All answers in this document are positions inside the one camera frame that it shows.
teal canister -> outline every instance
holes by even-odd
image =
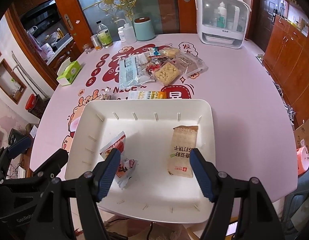
[[[138,41],[148,41],[155,37],[152,22],[149,17],[141,17],[134,20],[134,29]]]

bottle with green label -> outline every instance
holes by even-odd
[[[113,40],[111,38],[108,27],[101,23],[101,21],[97,21],[98,25],[98,37],[104,48],[108,48],[113,45]]]

screw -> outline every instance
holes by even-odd
[[[252,178],[251,178],[251,182],[252,182],[253,184],[258,184],[258,183],[259,183],[259,180],[258,180],[256,177],[252,177]]]
[[[60,180],[61,180],[60,178],[54,178],[54,179],[52,179],[51,182],[52,182],[53,184],[57,184]]]
[[[224,172],[224,171],[219,171],[219,172],[218,172],[218,176],[219,176],[220,178],[226,178],[226,177],[228,176],[228,174],[227,174],[226,172]]]
[[[93,175],[93,173],[92,173],[91,171],[86,171],[86,172],[83,174],[83,176],[84,176],[85,178],[90,178],[90,177],[92,177],[92,175]]]

white plastic tray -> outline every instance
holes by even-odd
[[[173,128],[198,125],[197,145],[215,164],[215,138],[210,105],[201,99],[102,100],[89,102],[82,113],[69,153],[65,178],[78,178],[102,161],[100,149],[121,131],[125,154],[139,164],[126,188],[113,181],[98,206],[105,211],[143,220],[201,223],[212,203],[197,179],[171,176],[167,158]]]

red bucket lid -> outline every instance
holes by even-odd
[[[25,109],[29,110],[32,109],[35,106],[35,103],[37,102],[37,98],[34,94],[31,94],[31,96],[29,97],[26,105],[25,105]]]

